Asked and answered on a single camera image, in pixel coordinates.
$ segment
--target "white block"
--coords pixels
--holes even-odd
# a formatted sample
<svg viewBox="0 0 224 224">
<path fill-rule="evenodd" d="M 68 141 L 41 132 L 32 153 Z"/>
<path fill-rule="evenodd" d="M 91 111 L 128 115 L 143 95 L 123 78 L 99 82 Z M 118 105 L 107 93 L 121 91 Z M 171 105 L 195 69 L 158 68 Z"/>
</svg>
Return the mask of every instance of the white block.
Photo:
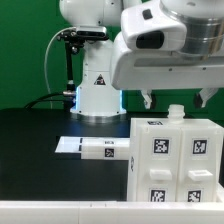
<svg viewBox="0 0 224 224">
<path fill-rule="evenodd" d="M 180 128 L 152 122 L 132 119 L 128 201 L 175 201 Z"/>
<path fill-rule="evenodd" d="M 197 181 L 210 181 L 213 179 L 213 174 L 210 173 L 208 170 L 190 170 L 188 171 L 188 177 L 191 180 Z"/>
<path fill-rule="evenodd" d="M 150 170 L 150 177 L 152 180 L 172 180 L 172 173 L 170 170 Z"/>
</svg>

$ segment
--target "black square pattern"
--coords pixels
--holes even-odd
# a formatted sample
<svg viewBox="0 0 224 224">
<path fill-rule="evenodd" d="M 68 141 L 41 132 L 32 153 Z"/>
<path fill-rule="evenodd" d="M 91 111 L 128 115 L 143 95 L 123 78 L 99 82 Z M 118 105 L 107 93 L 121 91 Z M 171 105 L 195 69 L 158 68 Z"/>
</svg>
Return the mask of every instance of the black square pattern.
<svg viewBox="0 0 224 224">
<path fill-rule="evenodd" d="M 114 158 L 114 149 L 105 149 L 105 158 Z"/>
<path fill-rule="evenodd" d="M 165 202 L 166 191 L 165 190 L 151 190 L 151 202 Z"/>
<path fill-rule="evenodd" d="M 194 140 L 193 155 L 204 155 L 207 153 L 207 140 Z"/>
<path fill-rule="evenodd" d="M 155 154 L 169 154 L 169 139 L 154 139 L 154 153 Z"/>
<path fill-rule="evenodd" d="M 188 202 L 200 202 L 201 201 L 201 190 L 188 191 Z"/>
</svg>

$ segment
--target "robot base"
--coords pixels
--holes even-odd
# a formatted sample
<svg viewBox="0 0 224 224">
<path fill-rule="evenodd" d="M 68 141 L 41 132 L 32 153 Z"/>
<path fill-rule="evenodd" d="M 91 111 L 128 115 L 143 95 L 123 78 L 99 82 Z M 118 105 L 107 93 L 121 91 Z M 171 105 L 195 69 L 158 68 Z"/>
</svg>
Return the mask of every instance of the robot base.
<svg viewBox="0 0 224 224">
<path fill-rule="evenodd" d="M 112 123 L 116 121 L 123 121 L 126 120 L 126 113 L 119 114 L 115 116 L 86 116 L 78 113 L 71 113 L 72 118 L 88 122 L 88 123 L 98 123 L 98 124 L 105 124 L 105 123 Z"/>
</svg>

